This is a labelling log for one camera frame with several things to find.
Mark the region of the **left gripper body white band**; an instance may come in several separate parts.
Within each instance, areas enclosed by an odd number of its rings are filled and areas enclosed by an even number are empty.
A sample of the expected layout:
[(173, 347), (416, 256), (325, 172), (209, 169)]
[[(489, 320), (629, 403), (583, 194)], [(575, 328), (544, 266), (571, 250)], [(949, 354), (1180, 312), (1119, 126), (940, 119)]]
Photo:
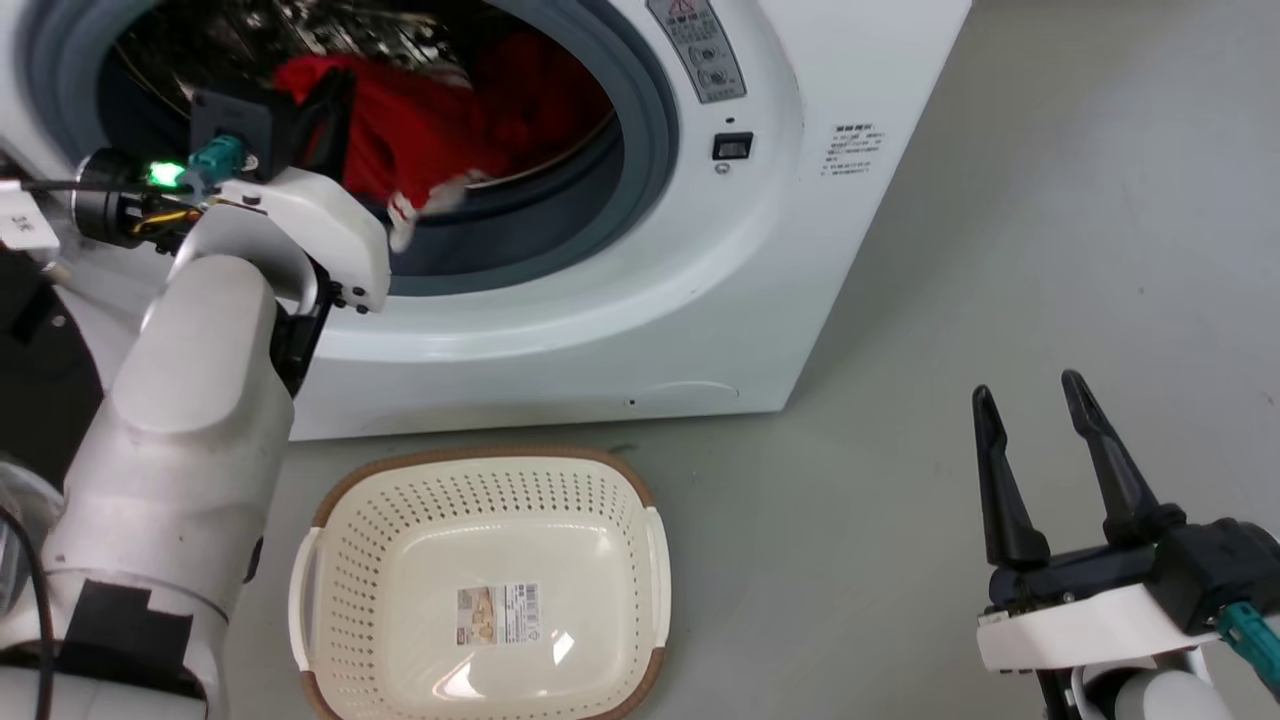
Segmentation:
[(330, 283), (367, 313), (384, 309), (390, 288), (384, 224), (334, 179), (297, 168), (266, 184), (224, 183), (205, 213), (205, 251), (248, 261), (302, 313)]

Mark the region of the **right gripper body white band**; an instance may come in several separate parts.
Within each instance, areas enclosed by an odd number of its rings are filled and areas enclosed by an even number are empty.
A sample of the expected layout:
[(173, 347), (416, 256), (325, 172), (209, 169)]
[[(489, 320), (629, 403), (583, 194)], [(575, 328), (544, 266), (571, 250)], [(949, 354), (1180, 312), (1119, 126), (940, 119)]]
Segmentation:
[(1196, 648), (1208, 629), (1184, 632), (1146, 588), (1155, 548), (1098, 546), (993, 568), (975, 641), (992, 673), (1048, 671)]

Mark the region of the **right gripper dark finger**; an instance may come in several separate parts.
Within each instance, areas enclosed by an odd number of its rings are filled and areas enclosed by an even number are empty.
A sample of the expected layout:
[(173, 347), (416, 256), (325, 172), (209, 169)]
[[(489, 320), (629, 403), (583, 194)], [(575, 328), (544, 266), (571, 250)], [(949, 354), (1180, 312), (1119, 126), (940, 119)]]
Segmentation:
[(1107, 544), (1157, 544), (1166, 533), (1184, 527), (1184, 510), (1156, 498), (1083, 375), (1076, 370), (1065, 370), (1061, 383), (1071, 424), (1091, 454), (1103, 500), (1102, 529)]
[(1009, 436), (988, 386), (974, 388), (972, 411), (987, 561), (1015, 571), (1043, 568), (1051, 559), (1050, 543), (1027, 511), (1007, 457)]

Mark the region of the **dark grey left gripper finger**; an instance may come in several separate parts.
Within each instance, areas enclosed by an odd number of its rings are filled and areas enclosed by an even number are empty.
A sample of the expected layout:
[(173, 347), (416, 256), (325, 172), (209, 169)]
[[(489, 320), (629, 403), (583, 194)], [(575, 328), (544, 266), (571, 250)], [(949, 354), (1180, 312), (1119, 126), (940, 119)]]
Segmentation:
[(312, 87), (298, 114), (298, 168), (339, 184), (346, 176), (357, 77), (330, 68)]

